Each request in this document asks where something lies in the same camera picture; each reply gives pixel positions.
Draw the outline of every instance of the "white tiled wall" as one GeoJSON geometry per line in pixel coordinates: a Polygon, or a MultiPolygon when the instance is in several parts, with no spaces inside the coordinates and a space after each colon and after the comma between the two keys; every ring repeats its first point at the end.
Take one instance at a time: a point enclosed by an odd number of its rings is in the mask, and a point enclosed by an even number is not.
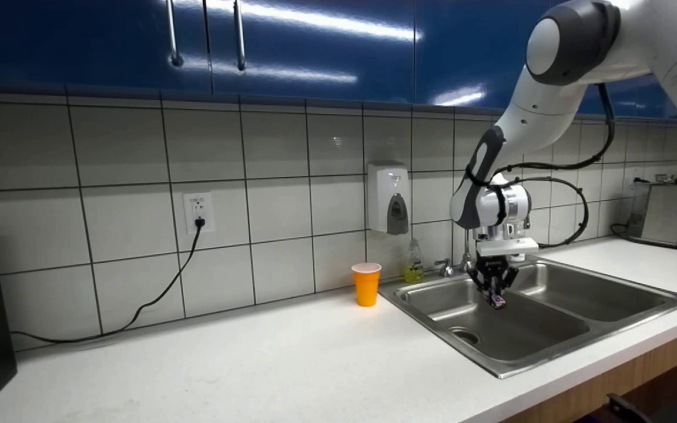
{"type": "MultiPolygon", "coordinates": [[[[0,95],[0,271],[13,329],[123,327],[189,258],[187,192],[211,192],[211,233],[134,327],[348,287],[357,260],[384,263],[384,279],[413,258],[456,260],[450,196],[492,122],[460,110],[0,95]],[[376,159],[411,171],[408,236],[368,230],[365,165],[376,159]]],[[[552,148],[507,159],[576,163],[601,142],[604,124],[580,119],[552,148]]],[[[580,239],[592,239],[623,219],[631,182],[657,175],[677,175],[677,124],[620,122],[601,165],[552,176],[583,186],[580,239]]],[[[573,233],[576,192],[526,189],[537,239],[573,233]]]]}

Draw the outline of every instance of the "orange cup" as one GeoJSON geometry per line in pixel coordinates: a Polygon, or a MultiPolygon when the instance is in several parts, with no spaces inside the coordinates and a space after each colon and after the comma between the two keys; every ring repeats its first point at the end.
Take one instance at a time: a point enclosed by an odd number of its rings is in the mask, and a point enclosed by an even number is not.
{"type": "Polygon", "coordinates": [[[379,266],[379,263],[355,263],[353,266],[355,293],[357,293],[357,303],[363,307],[376,305],[382,271],[384,271],[384,266],[379,266]]]}

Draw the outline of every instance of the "power cord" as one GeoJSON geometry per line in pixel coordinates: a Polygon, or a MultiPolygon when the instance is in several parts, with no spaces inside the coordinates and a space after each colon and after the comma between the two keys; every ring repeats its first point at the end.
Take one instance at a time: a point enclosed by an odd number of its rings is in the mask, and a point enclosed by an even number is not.
{"type": "Polygon", "coordinates": [[[96,339],[108,339],[108,337],[116,337],[116,334],[123,334],[127,332],[145,307],[156,305],[158,302],[163,302],[171,287],[177,284],[177,279],[182,278],[182,272],[189,269],[189,263],[194,260],[195,252],[198,252],[198,239],[200,239],[200,230],[205,226],[205,219],[195,219],[195,239],[194,239],[194,247],[191,247],[191,257],[183,260],[183,266],[178,269],[178,272],[171,278],[171,282],[149,303],[140,305],[133,314],[133,319],[121,327],[121,329],[113,329],[113,332],[103,332],[103,334],[96,334],[96,337],[84,337],[84,339],[48,339],[48,337],[36,337],[36,334],[28,334],[28,332],[9,332],[14,337],[26,337],[26,339],[36,339],[36,340],[43,340],[43,343],[84,343],[84,340],[96,340],[96,339]]]}
{"type": "Polygon", "coordinates": [[[556,247],[564,247],[564,245],[572,245],[576,243],[583,230],[587,229],[590,224],[590,205],[587,205],[587,197],[583,196],[583,189],[564,182],[564,179],[556,179],[556,176],[532,176],[532,179],[519,179],[519,182],[549,182],[549,184],[562,184],[562,186],[569,186],[579,197],[580,197],[580,208],[583,208],[583,219],[579,222],[579,229],[562,243],[556,243],[556,245],[549,245],[549,243],[539,243],[542,250],[556,250],[556,247]]]}

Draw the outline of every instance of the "electrical outlet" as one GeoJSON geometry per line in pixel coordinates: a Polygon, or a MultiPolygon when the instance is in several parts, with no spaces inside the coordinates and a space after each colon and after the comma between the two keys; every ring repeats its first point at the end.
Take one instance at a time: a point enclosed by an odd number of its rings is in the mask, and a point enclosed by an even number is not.
{"type": "Polygon", "coordinates": [[[187,209],[189,236],[195,236],[198,219],[205,219],[205,226],[200,233],[215,233],[215,196],[211,192],[183,196],[183,209],[187,209]]]}

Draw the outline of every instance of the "blue cabinet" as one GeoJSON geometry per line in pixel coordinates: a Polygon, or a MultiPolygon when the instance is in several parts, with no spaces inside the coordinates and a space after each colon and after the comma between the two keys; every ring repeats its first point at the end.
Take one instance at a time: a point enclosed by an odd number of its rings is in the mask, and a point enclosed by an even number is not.
{"type": "MultiPolygon", "coordinates": [[[[0,90],[503,110],[558,3],[0,0],[0,90]]],[[[611,95],[618,115],[674,115],[653,78],[611,95]]],[[[580,110],[601,114],[596,91],[580,110]]]]}
{"type": "Polygon", "coordinates": [[[413,11],[413,0],[210,0],[215,91],[411,103],[413,11]]]}
{"type": "Polygon", "coordinates": [[[202,0],[175,7],[182,59],[170,62],[163,0],[0,0],[0,90],[210,91],[202,0]]]}
{"type": "Polygon", "coordinates": [[[420,3],[413,101],[503,110],[525,65],[532,28],[558,3],[420,3]]]}

